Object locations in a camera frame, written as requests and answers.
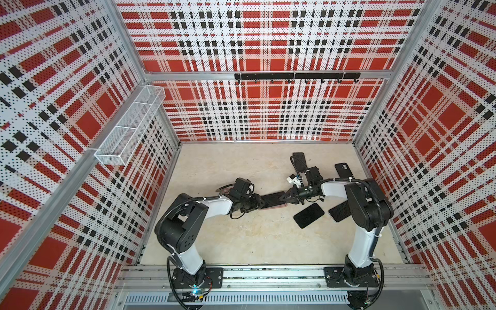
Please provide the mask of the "black phone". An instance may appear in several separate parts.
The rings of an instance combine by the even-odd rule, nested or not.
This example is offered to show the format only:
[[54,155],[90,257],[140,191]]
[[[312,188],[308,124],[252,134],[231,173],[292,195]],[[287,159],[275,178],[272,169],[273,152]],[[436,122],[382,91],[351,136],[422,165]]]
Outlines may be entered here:
[[303,152],[294,152],[291,155],[290,160],[298,173],[305,172],[307,170],[306,157]]
[[264,209],[267,206],[286,204],[285,201],[281,200],[281,197],[283,197],[284,194],[285,192],[281,191],[261,196],[261,201],[263,202],[261,208]]
[[293,216],[293,219],[299,228],[305,229],[307,226],[323,217],[324,214],[325,212],[320,207],[320,205],[317,203],[313,203],[309,207],[303,209],[301,212],[295,214]]

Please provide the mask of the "pink case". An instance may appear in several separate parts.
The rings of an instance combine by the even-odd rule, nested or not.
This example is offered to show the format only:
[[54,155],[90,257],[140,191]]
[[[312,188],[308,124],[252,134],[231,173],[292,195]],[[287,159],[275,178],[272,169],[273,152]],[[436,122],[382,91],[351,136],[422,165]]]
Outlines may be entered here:
[[275,209],[281,209],[287,207],[288,204],[280,204],[280,205],[274,205],[274,206],[267,206],[264,208],[264,210],[275,210]]

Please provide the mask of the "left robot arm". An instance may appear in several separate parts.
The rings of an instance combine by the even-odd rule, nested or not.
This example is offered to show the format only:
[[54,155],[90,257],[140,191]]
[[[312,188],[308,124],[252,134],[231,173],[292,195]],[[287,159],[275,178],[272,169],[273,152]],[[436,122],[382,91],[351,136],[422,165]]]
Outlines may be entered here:
[[214,196],[178,195],[154,227],[158,243],[169,252],[167,264],[174,266],[170,282],[176,276],[198,288],[207,279],[205,260],[195,244],[206,219],[232,218],[238,211],[245,214],[266,205],[262,196],[254,192],[254,184],[244,178],[217,188]]

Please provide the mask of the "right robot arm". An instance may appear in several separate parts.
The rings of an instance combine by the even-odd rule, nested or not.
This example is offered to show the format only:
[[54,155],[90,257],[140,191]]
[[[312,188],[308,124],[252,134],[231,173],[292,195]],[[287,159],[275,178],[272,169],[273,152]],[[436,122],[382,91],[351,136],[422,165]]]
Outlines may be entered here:
[[288,204],[303,204],[312,198],[342,198],[344,201],[331,209],[331,217],[339,222],[351,217],[356,225],[353,245],[345,256],[344,267],[329,275],[330,287],[358,288],[379,286],[374,270],[378,259],[374,251],[383,228],[393,218],[393,208],[373,178],[356,179],[346,163],[335,165],[338,178],[324,179],[317,167],[304,171],[307,185],[291,177],[293,187],[280,198]]

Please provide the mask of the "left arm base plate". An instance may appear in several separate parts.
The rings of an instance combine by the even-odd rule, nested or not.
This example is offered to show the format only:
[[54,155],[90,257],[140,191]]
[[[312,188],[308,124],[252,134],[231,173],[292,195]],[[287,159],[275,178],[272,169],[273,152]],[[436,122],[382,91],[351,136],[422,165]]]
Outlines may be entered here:
[[224,269],[221,267],[206,267],[195,275],[190,275],[182,269],[175,269],[172,274],[175,289],[218,289],[222,287]]

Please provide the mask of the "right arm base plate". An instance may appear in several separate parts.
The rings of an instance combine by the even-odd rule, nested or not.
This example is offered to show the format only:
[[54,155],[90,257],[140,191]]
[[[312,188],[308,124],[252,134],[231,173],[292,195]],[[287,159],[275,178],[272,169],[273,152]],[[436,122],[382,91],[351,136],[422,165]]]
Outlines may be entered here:
[[355,268],[352,265],[325,267],[324,278],[329,288],[377,288],[379,281],[373,265]]

